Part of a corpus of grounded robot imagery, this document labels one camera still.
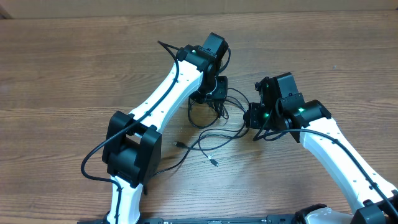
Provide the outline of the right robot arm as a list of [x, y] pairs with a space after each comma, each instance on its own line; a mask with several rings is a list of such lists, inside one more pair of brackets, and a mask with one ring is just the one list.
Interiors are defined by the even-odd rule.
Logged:
[[318, 203], [297, 211], [292, 223], [397, 223], [397, 187], [361, 157], [320, 101], [304, 100], [290, 72], [265, 77], [254, 87], [260, 101], [250, 103], [243, 116], [257, 130], [253, 140], [290, 134], [321, 163], [351, 209], [346, 214]]

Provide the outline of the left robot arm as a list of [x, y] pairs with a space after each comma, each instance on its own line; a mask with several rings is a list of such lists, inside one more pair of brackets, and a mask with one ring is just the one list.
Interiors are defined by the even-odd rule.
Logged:
[[162, 133], [185, 100], [207, 104], [221, 117], [228, 79], [221, 75], [230, 49], [210, 33], [203, 45], [186, 45], [172, 55], [165, 80], [128, 114], [115, 112], [109, 120], [102, 161], [113, 181], [111, 209], [104, 223], [137, 223], [143, 187], [160, 163]]

